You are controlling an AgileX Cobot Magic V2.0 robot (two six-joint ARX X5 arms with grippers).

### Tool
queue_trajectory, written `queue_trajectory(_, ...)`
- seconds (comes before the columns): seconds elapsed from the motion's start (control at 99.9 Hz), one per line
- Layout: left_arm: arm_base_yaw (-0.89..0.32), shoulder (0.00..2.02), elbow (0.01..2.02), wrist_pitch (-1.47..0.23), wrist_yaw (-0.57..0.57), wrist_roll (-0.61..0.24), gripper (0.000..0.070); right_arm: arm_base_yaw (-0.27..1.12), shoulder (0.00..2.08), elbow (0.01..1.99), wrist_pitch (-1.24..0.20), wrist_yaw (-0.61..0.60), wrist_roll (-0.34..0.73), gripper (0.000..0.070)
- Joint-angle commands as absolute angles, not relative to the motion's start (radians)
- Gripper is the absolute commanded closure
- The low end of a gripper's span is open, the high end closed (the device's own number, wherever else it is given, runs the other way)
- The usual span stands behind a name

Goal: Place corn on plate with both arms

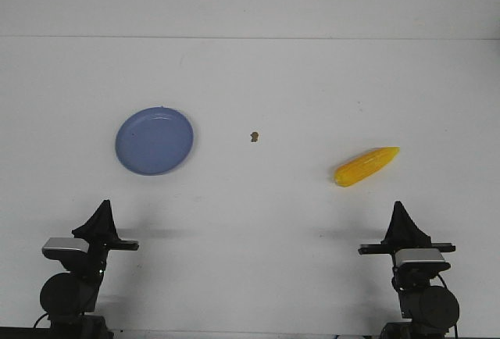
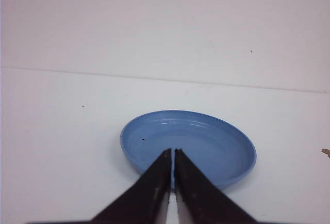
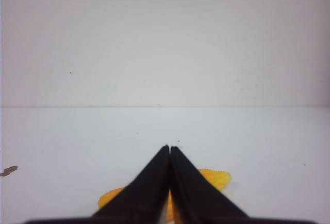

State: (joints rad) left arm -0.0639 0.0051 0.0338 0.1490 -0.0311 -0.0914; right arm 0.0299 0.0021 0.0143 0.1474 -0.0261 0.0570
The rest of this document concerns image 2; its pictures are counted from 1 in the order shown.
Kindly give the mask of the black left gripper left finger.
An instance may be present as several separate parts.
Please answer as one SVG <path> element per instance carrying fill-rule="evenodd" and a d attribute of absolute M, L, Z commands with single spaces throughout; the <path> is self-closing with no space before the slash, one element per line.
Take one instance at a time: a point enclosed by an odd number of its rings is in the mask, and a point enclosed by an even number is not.
<path fill-rule="evenodd" d="M 164 150 L 145 173 L 92 223 L 166 223 L 171 191 L 171 150 Z"/>

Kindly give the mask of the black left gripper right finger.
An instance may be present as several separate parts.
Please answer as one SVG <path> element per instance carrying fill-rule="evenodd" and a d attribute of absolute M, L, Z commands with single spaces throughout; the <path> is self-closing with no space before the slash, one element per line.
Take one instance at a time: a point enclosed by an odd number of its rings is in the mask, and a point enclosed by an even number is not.
<path fill-rule="evenodd" d="M 179 223 L 258 223 L 216 188 L 181 149 L 175 150 Z"/>

